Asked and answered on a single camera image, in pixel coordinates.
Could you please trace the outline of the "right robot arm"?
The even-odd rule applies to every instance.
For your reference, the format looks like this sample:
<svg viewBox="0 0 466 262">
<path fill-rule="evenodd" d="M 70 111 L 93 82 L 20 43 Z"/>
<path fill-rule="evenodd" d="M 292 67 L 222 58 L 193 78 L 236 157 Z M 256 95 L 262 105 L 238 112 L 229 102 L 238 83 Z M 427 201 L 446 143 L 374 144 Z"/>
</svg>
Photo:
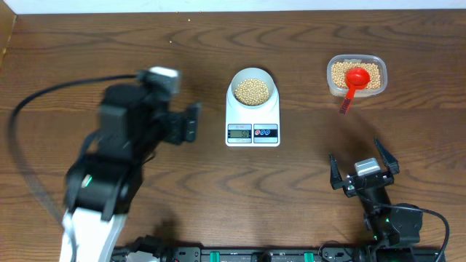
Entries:
<svg viewBox="0 0 466 262">
<path fill-rule="evenodd" d="M 374 141 L 382 158 L 381 169 L 375 158 L 355 163 L 355 172 L 345 179 L 341 176 L 336 159 L 329 155 L 332 189 L 342 189 L 346 197 L 358 197 L 364 210 L 364 223 L 372 231 L 375 243 L 355 250 L 355 261 L 414 260 L 411 247 L 420 241 L 422 211 L 406 203 L 391 203 L 386 187 L 394 183 L 400 172 L 398 160 L 379 142 Z"/>
</svg>

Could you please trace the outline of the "red plastic measuring scoop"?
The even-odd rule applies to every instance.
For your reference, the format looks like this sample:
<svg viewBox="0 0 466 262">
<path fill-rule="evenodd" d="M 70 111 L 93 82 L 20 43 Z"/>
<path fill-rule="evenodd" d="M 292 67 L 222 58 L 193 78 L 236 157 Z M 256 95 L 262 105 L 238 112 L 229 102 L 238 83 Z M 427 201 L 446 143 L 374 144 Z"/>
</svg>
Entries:
<svg viewBox="0 0 466 262">
<path fill-rule="evenodd" d="M 357 90 L 363 90 L 367 87 L 371 77 L 369 72 L 363 68 L 351 68 L 346 72 L 345 83 L 348 87 L 348 92 L 345 95 L 344 101 L 339 109 L 340 114 L 346 114 L 351 106 Z"/>
</svg>

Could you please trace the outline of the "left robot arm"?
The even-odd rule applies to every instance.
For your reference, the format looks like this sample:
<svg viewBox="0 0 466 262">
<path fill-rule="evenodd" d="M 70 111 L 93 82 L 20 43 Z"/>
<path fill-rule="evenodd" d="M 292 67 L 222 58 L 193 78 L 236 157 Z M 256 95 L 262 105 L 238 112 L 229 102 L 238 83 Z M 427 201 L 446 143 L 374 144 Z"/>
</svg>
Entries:
<svg viewBox="0 0 466 262">
<path fill-rule="evenodd" d="M 143 165 L 162 141 L 196 138 L 200 103 L 171 112 L 172 91 L 160 84 L 115 84 L 98 109 L 99 129 L 66 174 L 61 261 L 110 261 Z"/>
</svg>

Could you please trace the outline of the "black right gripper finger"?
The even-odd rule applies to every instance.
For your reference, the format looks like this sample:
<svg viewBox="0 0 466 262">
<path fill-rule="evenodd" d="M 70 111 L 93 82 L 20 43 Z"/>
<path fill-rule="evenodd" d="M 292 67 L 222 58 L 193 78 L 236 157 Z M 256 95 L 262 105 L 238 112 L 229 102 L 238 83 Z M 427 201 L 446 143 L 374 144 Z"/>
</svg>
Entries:
<svg viewBox="0 0 466 262">
<path fill-rule="evenodd" d="M 382 158 L 384 166 L 392 175 L 398 174 L 400 172 L 398 160 L 381 144 L 377 138 L 374 138 L 374 143 L 380 157 Z"/>
<path fill-rule="evenodd" d="M 338 164 L 332 153 L 329 154 L 329 161 L 331 166 L 330 184 L 333 190 L 337 190 L 344 186 L 344 181 L 342 180 Z"/>
</svg>

